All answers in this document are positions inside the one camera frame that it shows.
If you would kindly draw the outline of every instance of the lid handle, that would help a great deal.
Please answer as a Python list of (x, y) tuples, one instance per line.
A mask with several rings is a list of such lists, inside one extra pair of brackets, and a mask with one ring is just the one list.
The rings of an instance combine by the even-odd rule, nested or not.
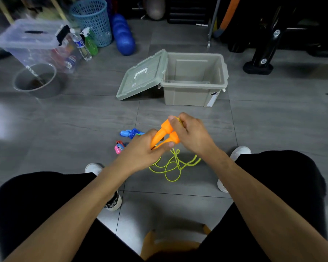
[(143, 72), (144, 72), (144, 73), (147, 73), (147, 70), (148, 70), (148, 68), (144, 68), (143, 70), (137, 72), (137, 73), (135, 74), (134, 79), (136, 79), (136, 77), (137, 77), (138, 74), (141, 74), (141, 73), (143, 73)]

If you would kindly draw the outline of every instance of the orange strap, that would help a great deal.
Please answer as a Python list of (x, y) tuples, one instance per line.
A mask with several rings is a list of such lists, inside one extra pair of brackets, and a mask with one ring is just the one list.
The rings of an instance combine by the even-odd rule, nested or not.
[(236, 12), (240, 0), (231, 0), (227, 8), (226, 14), (221, 22), (220, 28), (225, 30), (228, 24), (231, 22), (231, 19)]

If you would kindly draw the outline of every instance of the clear bin lid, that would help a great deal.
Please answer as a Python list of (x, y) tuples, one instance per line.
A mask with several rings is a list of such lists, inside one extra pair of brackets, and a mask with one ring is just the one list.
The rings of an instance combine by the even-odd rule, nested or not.
[(162, 49), (153, 56), (141, 61), (138, 65), (128, 69), (120, 84), (117, 98), (123, 100), (160, 84), (166, 70), (167, 61), (167, 52)]
[(18, 19), (0, 35), (0, 48), (54, 49), (57, 34), (68, 22)]

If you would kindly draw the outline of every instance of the wooden stool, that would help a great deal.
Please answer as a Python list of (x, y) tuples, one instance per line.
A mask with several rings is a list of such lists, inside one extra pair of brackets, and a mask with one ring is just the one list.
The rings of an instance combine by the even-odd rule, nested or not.
[[(202, 233), (208, 235), (211, 231), (205, 224), (200, 224)], [(200, 242), (195, 241), (161, 241), (155, 243), (156, 241), (156, 231), (151, 230), (144, 238), (141, 258), (143, 260), (149, 259), (151, 256), (158, 252), (178, 252), (178, 251), (190, 251), (197, 249)]]

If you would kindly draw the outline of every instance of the forearm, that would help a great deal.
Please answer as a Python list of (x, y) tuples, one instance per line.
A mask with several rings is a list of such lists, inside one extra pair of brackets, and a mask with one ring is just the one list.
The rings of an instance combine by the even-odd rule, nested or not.
[(5, 261), (71, 261), (92, 223), (127, 178), (113, 164), (57, 210)]
[(229, 191), (251, 233), (272, 261), (328, 261), (328, 242), (226, 153), (214, 148), (202, 159)]

